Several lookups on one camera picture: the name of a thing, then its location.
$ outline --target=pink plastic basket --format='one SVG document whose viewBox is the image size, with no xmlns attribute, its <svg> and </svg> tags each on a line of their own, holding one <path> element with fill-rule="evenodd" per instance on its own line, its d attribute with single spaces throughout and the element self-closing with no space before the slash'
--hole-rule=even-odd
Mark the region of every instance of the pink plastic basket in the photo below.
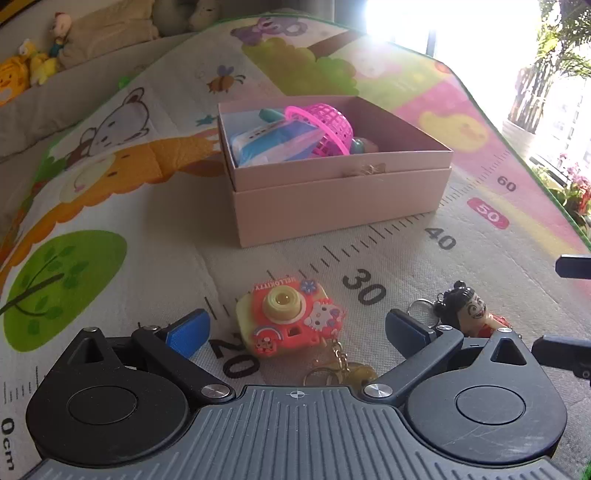
<svg viewBox="0 0 591 480">
<path fill-rule="evenodd" d="M 314 125 L 326 134 L 312 151 L 319 157 L 349 155 L 353 140 L 353 129 L 345 116 L 326 103 L 315 103 L 305 107 L 290 105 L 285 109 L 287 120 L 300 120 Z"/>
</svg>

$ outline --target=keychain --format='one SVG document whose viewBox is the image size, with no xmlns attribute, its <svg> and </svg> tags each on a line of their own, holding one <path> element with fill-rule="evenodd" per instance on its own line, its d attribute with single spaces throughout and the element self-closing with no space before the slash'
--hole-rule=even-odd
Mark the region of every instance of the keychain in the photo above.
<svg viewBox="0 0 591 480">
<path fill-rule="evenodd" d="M 325 373 L 327 374 L 326 385 L 348 385 L 353 391 L 359 391 L 378 377 L 376 371 L 369 365 L 349 362 L 347 354 L 343 351 L 343 344 L 335 337 L 330 342 L 336 361 L 310 370 L 304 376 L 304 386 L 310 381 L 311 377 L 319 373 Z"/>
<path fill-rule="evenodd" d="M 489 312 L 484 301 L 462 280 L 453 284 L 453 288 L 437 294 L 437 301 L 418 299 L 408 306 L 407 313 L 415 303 L 427 303 L 433 308 L 438 318 L 431 328 L 439 323 L 451 325 L 465 336 L 490 338 L 500 327 L 512 328 L 506 318 Z"/>
</svg>

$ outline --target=yellow cartoon chick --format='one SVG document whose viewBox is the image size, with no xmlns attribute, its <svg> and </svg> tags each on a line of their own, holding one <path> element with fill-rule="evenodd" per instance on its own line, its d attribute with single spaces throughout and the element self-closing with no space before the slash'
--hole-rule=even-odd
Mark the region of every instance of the yellow cartoon chick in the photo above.
<svg viewBox="0 0 591 480">
<path fill-rule="evenodd" d="M 486 127 L 463 113 L 438 116 L 433 112 L 423 112 L 418 123 L 422 130 L 452 150 L 475 152 L 488 141 Z"/>
</svg>

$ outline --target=beige cushion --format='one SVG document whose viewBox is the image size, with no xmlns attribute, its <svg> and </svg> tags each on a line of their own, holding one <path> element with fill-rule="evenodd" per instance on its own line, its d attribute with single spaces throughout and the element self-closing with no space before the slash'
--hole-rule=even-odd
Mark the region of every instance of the beige cushion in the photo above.
<svg viewBox="0 0 591 480">
<path fill-rule="evenodd" d="M 154 0 L 123 0 L 76 20 L 59 60 L 69 69 L 105 53 L 158 38 Z"/>
<path fill-rule="evenodd" d="M 190 37 L 177 35 L 122 48 L 25 90 L 0 107 L 0 163 L 84 119 L 117 93 L 121 77 L 137 75 Z"/>
</svg>

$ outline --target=doll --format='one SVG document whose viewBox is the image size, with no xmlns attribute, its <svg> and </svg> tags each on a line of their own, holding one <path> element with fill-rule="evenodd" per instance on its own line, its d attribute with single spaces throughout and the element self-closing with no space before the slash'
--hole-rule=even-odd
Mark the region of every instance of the doll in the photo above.
<svg viewBox="0 0 591 480">
<path fill-rule="evenodd" d="M 60 50 L 64 48 L 64 43 L 66 42 L 66 37 L 71 27 L 72 18 L 70 15 L 63 12 L 56 12 L 56 16 L 53 19 L 53 26 L 51 28 L 54 41 L 49 50 L 50 57 L 57 57 L 57 54 L 60 52 Z"/>
<path fill-rule="evenodd" d="M 489 338 L 500 327 L 511 327 L 504 317 L 494 315 L 474 289 L 462 280 L 437 300 L 433 312 L 441 321 L 462 331 L 465 336 Z"/>
</svg>

